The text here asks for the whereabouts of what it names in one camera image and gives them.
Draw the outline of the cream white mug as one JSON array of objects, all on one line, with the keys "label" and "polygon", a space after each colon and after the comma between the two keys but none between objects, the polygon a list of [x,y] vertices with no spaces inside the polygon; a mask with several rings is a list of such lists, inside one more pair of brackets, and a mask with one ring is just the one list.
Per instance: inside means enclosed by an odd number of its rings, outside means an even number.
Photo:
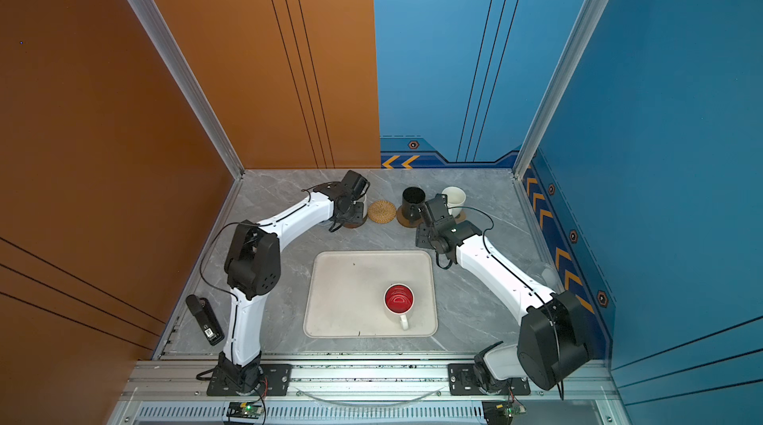
[{"label": "cream white mug", "polygon": [[443,196],[446,197],[446,204],[449,214],[457,218],[462,212],[462,207],[467,200],[466,193],[458,187],[447,187],[442,191]]}]

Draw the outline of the black mug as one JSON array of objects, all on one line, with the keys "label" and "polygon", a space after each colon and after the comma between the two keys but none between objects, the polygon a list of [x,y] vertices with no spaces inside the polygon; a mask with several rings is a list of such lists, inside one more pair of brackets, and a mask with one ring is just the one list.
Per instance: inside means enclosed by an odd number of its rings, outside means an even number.
[{"label": "black mug", "polygon": [[419,187],[408,187],[401,197],[401,214],[408,222],[420,219],[420,205],[426,200],[426,194]]}]

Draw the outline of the red interior white mug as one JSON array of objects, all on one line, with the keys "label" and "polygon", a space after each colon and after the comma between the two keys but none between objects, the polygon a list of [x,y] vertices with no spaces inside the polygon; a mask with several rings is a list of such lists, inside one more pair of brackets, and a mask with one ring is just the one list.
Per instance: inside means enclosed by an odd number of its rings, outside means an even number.
[{"label": "red interior white mug", "polygon": [[385,290],[383,303],[389,315],[399,320],[403,331],[409,330],[409,314],[415,304],[415,295],[411,288],[405,284],[393,284]]}]

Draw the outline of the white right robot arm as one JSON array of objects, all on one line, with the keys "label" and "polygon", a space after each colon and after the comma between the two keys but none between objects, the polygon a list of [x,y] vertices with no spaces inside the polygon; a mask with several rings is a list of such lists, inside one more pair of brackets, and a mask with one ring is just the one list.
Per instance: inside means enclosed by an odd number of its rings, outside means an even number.
[{"label": "white right robot arm", "polygon": [[468,220],[457,222],[443,194],[414,209],[422,220],[417,231],[435,255],[479,279],[520,327],[514,345],[498,342],[476,353],[473,373],[481,391],[498,394],[512,379],[528,379],[564,394],[564,381],[594,358],[587,310],[577,297],[534,280],[498,251],[487,232]]}]

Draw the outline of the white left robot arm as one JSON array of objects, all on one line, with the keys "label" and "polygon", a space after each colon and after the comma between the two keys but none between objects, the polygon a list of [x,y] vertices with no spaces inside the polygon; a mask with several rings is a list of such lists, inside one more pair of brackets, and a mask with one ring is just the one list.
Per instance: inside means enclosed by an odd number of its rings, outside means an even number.
[{"label": "white left robot arm", "polygon": [[232,296],[229,330],[208,395],[262,393],[261,329],[268,295],[281,277],[281,252],[322,222],[329,222],[331,232],[365,224],[369,186],[363,175],[350,170],[340,181],[306,189],[300,202],[271,218],[236,223],[224,262]]}]

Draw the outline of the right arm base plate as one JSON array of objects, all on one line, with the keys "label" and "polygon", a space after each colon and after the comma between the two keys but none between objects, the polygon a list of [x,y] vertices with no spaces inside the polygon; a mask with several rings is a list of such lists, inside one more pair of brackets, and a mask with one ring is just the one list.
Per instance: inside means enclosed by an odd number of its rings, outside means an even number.
[{"label": "right arm base plate", "polygon": [[448,384],[451,395],[513,395],[529,396],[530,383],[526,377],[511,377],[504,381],[484,385],[478,381],[474,363],[449,363]]}]

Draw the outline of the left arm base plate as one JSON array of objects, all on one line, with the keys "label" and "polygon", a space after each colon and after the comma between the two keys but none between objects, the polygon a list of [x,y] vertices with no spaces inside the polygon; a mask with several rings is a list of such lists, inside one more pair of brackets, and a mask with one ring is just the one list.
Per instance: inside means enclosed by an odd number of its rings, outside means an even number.
[{"label": "left arm base plate", "polygon": [[256,370],[254,385],[238,384],[221,367],[212,371],[206,395],[210,397],[240,396],[253,398],[284,397],[290,384],[292,366],[265,363]]}]

